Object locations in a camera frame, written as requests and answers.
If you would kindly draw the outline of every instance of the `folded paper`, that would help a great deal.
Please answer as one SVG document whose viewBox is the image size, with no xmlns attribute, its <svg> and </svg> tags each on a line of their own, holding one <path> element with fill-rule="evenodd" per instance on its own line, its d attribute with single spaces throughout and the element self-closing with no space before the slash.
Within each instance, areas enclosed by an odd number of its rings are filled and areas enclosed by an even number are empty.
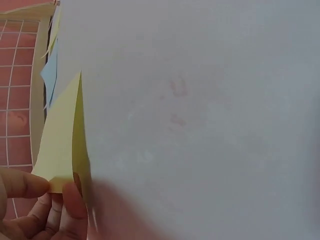
<svg viewBox="0 0 320 240">
<path fill-rule="evenodd" d="M 41 76 L 45 84 L 46 107 L 50 108 L 57 82 L 58 63 L 58 39 L 55 40 L 53 51 L 48 58 L 48 62 L 41 71 Z"/>
<path fill-rule="evenodd" d="M 32 174 L 48 180 L 51 193 L 62 193 L 65 183 L 79 175 L 88 199 L 90 164 L 87 154 L 81 73 L 78 73 L 48 112 L 37 162 Z"/>
</svg>

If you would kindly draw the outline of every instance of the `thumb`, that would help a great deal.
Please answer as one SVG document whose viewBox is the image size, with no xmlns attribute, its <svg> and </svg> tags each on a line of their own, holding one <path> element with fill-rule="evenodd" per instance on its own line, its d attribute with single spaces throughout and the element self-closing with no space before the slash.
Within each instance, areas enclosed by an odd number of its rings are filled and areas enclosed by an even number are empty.
<svg viewBox="0 0 320 240">
<path fill-rule="evenodd" d="M 77 186 L 67 183 L 62 189 L 63 209 L 59 233 L 52 240 L 86 240 L 88 213 Z"/>
</svg>

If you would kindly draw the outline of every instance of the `blue sticky note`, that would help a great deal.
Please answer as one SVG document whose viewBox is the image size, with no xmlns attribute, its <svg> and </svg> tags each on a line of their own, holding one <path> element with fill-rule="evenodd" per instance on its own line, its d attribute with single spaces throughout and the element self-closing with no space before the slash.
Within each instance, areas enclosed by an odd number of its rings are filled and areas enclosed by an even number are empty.
<svg viewBox="0 0 320 240">
<path fill-rule="evenodd" d="M 53 50 L 48 58 L 48 61 L 41 71 L 41 76 L 44 80 L 46 91 L 46 107 L 52 104 L 56 81 L 57 81 L 57 67 L 58 67 L 58 39 L 55 40 Z"/>
</svg>

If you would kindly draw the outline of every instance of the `pink surface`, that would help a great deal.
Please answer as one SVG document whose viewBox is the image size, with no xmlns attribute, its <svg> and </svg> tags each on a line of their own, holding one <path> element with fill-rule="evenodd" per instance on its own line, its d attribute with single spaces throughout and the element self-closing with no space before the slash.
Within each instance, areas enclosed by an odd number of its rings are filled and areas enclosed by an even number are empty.
<svg viewBox="0 0 320 240">
<path fill-rule="evenodd" d="M 7 12 L 35 4 L 45 4 L 53 0 L 1 0 L 0 12 Z"/>
<path fill-rule="evenodd" d="M 38 26 L 36 21 L 0 21 L 0 167 L 29 173 L 30 88 Z M 9 199 L 5 219 L 25 216 L 35 202 Z"/>
</svg>

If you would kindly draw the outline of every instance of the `yellow paper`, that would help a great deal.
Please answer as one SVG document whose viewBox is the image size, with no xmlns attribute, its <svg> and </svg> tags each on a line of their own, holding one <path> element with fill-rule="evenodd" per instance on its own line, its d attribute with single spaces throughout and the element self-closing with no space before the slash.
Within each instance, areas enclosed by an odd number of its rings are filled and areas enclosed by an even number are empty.
<svg viewBox="0 0 320 240">
<path fill-rule="evenodd" d="M 65 183 L 81 180 L 88 199 L 90 163 L 87 153 L 81 72 L 70 82 L 48 112 L 40 150 L 32 174 L 48 180 L 51 193 L 62 193 Z"/>
<path fill-rule="evenodd" d="M 52 50 L 54 49 L 54 45 L 55 45 L 56 38 L 58 35 L 59 27 L 60 27 L 60 16 L 61 16 L 61 7 L 59 7 L 58 12 L 56 13 L 56 20 L 55 20 L 54 26 L 52 27 L 52 30 L 51 30 L 48 49 L 42 57 L 44 57 L 48 53 L 51 54 Z"/>
</svg>

